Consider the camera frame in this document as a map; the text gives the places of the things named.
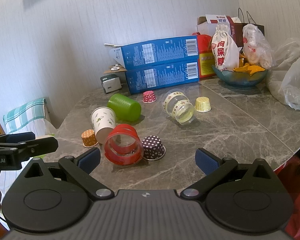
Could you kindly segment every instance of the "white paper cup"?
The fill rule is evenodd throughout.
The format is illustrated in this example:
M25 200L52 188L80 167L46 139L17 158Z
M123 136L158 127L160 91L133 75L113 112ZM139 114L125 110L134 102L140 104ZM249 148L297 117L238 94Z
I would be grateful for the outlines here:
M115 113L109 107L99 107L91 114L91 122L97 141L104 144L109 133L115 128Z

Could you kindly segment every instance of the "paper cup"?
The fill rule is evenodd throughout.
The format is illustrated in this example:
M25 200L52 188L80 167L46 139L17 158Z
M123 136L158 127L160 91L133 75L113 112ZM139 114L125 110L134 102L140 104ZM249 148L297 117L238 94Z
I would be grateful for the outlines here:
M104 144L107 136L115 128L115 113L109 107L99 107L91 114L91 122L97 141Z
M207 97L199 97L195 102L195 109L198 112L208 112L211 110L210 100Z
M143 158L148 161L160 160L166 153L166 148L158 136L150 135L142 140Z
M143 93L143 102L144 103L152 103L156 100L157 100L157 98L152 90L146 91Z
M83 146L86 148L94 147L98 144L94 130L90 129L82 133L81 135Z

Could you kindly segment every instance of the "metal screw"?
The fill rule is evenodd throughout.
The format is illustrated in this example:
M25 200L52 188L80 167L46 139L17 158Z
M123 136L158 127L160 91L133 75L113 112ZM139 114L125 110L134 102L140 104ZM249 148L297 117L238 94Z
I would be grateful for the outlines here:
M194 188L187 188L183 191L183 194L185 194L187 197L195 197L199 195L199 191Z
M111 190L107 188L101 188L96 191L96 195L99 197L108 197L111 195Z

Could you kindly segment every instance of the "clear plastic bag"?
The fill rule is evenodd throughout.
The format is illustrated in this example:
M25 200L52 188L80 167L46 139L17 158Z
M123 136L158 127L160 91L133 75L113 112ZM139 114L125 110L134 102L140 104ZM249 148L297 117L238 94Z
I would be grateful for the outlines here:
M275 65L273 50L262 32L253 24L243 27L243 52L252 65L270 69Z
M274 56L278 66L269 72L266 85L281 103L300 110L300 39L287 39Z

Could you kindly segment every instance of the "purple polka dot cup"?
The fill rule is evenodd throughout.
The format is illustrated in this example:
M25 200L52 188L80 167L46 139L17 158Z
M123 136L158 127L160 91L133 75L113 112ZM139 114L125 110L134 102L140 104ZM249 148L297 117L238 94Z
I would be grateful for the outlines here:
M158 136L147 136L141 143L144 149L143 158L148 161L160 160L166 153L166 148Z

